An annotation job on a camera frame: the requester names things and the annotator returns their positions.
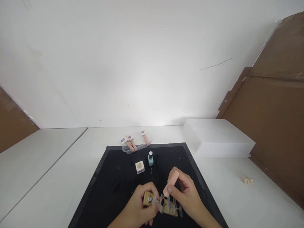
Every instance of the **pink nail buffer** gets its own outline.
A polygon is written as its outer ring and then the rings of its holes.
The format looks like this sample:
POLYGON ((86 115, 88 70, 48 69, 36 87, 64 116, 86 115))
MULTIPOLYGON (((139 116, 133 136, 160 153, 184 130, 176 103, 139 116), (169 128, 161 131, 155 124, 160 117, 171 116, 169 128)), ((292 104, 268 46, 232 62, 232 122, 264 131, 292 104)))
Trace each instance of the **pink nail buffer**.
POLYGON ((170 178, 170 180, 168 181, 166 187, 164 188, 164 190, 163 190, 162 193, 163 193, 167 198, 168 198, 168 196, 170 195, 169 192, 167 191, 167 187, 168 187, 169 185, 173 185, 173 186, 174 186, 174 185, 175 185, 175 182, 177 181, 179 175, 180 175, 179 172, 174 171, 172 177, 170 178))

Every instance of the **small wooden block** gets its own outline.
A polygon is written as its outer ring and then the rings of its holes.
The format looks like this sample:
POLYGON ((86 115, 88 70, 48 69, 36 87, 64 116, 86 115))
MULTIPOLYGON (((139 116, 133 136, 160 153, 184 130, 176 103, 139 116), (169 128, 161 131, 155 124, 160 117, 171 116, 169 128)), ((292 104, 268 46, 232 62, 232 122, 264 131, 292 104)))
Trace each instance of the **small wooden block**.
MULTIPOLYGON (((150 206, 150 205, 152 205, 152 202, 149 203, 149 200, 148 200, 149 196, 153 199, 154 194, 152 192, 145 192, 145 195, 143 196, 143 205, 144 206, 150 206)), ((167 214, 168 204, 167 204, 167 200, 166 199, 164 199, 164 204, 165 204, 165 206, 164 206, 164 213, 167 214)), ((170 208, 170 215, 172 215, 174 217, 177 217, 178 216, 177 210, 175 210, 175 213, 173 211, 174 211, 174 209, 173 209, 173 207, 171 207, 170 208)))

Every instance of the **pink handle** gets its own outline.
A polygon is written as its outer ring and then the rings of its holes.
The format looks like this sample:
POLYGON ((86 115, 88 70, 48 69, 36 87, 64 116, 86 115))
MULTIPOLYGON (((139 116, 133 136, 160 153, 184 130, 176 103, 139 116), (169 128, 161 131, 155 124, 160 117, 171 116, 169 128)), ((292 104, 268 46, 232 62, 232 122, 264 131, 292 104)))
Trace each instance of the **pink handle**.
POLYGON ((143 138, 145 139, 146 144, 147 144, 147 146, 148 146, 148 145, 149 145, 149 142, 148 142, 147 136, 146 136, 146 135, 144 135, 144 136, 143 136, 143 138))
POLYGON ((131 144, 132 144, 133 148, 135 149, 135 151, 137 151, 137 148, 136 148, 136 145, 135 145, 135 143, 134 143, 133 139, 132 139, 130 142, 131 142, 131 144))
POLYGON ((126 142, 127 146, 134 152, 134 148, 132 147, 130 142, 126 142))
POLYGON ((179 175, 180 175, 179 172, 174 171, 174 173, 173 173, 173 175, 171 176, 170 180, 168 181, 166 187, 164 188, 164 190, 163 190, 162 193, 163 193, 167 198, 168 198, 168 196, 170 195, 169 192, 167 191, 167 187, 168 187, 169 185, 173 185, 173 186, 174 186, 174 185, 175 185, 175 182, 177 181, 179 175))

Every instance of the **hand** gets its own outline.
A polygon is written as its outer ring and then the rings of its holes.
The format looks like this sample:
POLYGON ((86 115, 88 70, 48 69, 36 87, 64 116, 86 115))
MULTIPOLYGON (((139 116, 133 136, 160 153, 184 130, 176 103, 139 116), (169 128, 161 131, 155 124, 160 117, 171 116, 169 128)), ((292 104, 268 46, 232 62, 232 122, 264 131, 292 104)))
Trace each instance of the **hand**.
POLYGON ((175 170, 180 173, 178 182, 181 187, 181 192, 173 185, 169 185, 167 191, 170 195, 182 205, 185 212, 201 227, 221 227, 203 205, 194 182, 189 175, 183 173, 178 168, 173 167, 169 173, 168 181, 175 170))
POLYGON ((128 227, 138 228, 144 223, 150 226, 153 224, 153 218, 156 216, 158 209, 155 204, 147 208, 143 205, 143 196, 145 191, 152 192, 160 200, 159 194, 153 182, 149 182, 145 185, 138 185, 129 202, 122 210, 122 212, 116 217, 116 219, 108 226, 113 227, 128 227))

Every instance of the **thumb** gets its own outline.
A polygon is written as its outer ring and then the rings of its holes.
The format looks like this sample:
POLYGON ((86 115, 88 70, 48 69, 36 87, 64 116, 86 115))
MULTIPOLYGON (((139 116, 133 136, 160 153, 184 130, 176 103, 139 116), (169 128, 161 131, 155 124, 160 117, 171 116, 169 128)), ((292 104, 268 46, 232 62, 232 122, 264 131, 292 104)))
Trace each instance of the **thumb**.
POLYGON ((180 192, 176 187, 173 185, 169 185, 167 187, 167 191, 171 196, 173 196, 177 201, 179 201, 180 204, 184 205, 186 202, 186 196, 180 192))

